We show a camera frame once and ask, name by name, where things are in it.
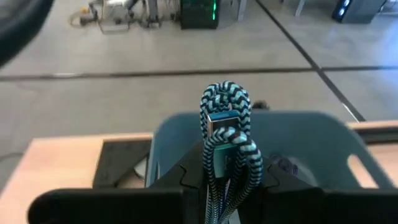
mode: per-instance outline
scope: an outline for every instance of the computer tower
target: computer tower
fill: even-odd
[[[385,0],[339,0],[332,18],[346,24],[369,24]]]
[[[221,0],[180,0],[181,29],[216,29]]]

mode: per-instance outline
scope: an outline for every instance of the braided cable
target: braided cable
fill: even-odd
[[[229,105],[238,112],[240,131],[234,128],[220,128],[211,136],[208,136],[206,115],[228,111]],[[200,124],[205,142],[203,166],[208,178],[209,189],[205,224],[228,222],[233,211],[261,181],[261,153],[249,137],[251,128],[250,114],[251,105],[247,91],[231,81],[209,85],[203,93],[200,102]],[[225,143],[239,146],[228,189],[226,189],[225,181],[216,181],[213,163],[215,147]],[[241,179],[247,159],[249,160],[249,180],[243,189],[238,190],[238,182]]]
[[[218,218],[218,213],[215,214],[218,212],[218,202],[213,198],[212,202],[216,204],[217,208],[213,210],[211,223],[226,223],[239,204],[241,204],[250,194],[251,190],[259,185],[262,177],[262,157],[254,141],[243,132],[232,127],[219,128],[205,141],[205,148],[203,150],[203,162],[209,178],[210,194],[219,197],[216,191],[216,180],[213,178],[215,177],[214,163],[213,161],[209,162],[209,159],[214,156],[215,147],[217,145],[224,144],[225,142],[237,145],[239,147],[239,151],[248,158],[249,180],[245,183],[243,189],[239,191],[238,194],[233,195],[230,203],[226,204],[225,211],[222,213],[220,218]]]

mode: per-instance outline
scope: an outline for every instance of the black floor stripe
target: black floor stripe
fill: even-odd
[[[68,80],[90,78],[136,78],[136,77],[176,77],[189,75],[238,75],[250,73],[300,73],[314,72],[314,68],[247,68],[218,70],[182,70],[166,72],[131,72],[131,73],[58,73],[50,75],[0,75],[0,82],[33,80]]]
[[[348,66],[348,67],[323,67],[324,72],[350,72],[350,71],[379,71],[398,70],[398,66]]]
[[[271,14],[271,12],[259,1],[256,0],[262,10],[270,17],[270,19],[276,24],[276,26],[285,34],[285,36],[291,41],[296,49],[303,55],[307,62],[315,69],[319,77],[325,82],[328,88],[335,94],[340,100],[343,106],[351,113],[351,115],[359,122],[366,121],[361,113],[349,102],[347,97],[337,88],[337,86],[326,76],[325,72],[315,63],[311,56],[304,50],[304,48],[293,38],[293,36],[283,27],[283,25]]]

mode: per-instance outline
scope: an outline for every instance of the gray floor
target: gray floor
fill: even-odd
[[[224,5],[217,30],[181,31],[165,22],[157,30],[132,26],[126,34],[102,35],[95,26],[67,24],[85,0],[56,0],[42,32],[0,75],[310,68],[248,1],[240,23],[232,23]],[[294,17],[296,1],[262,1],[321,67],[398,65],[394,18],[346,26],[324,14],[329,3],[310,2]],[[398,119],[398,70],[326,74],[366,119]],[[273,110],[318,110],[354,121],[316,72],[6,81],[0,82],[0,157],[24,152],[32,138],[153,131],[171,114],[197,111],[203,89],[223,80],[241,84],[252,100],[267,100]],[[17,157],[0,162],[0,189],[17,162]]]
[[[329,72],[367,120],[398,119],[398,71]]]
[[[260,0],[321,67],[398,65],[398,17],[377,16],[368,25],[331,19],[337,0]]]

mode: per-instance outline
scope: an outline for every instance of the light blue plastic bin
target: light blue plastic bin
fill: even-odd
[[[309,184],[328,189],[360,188],[348,167],[349,156],[356,155],[381,189],[394,188],[361,138],[331,116],[319,112],[253,111],[251,121],[251,136],[262,155],[279,153],[288,157],[298,165],[298,177]],[[198,113],[176,114],[165,120],[152,141],[146,187],[200,141]]]

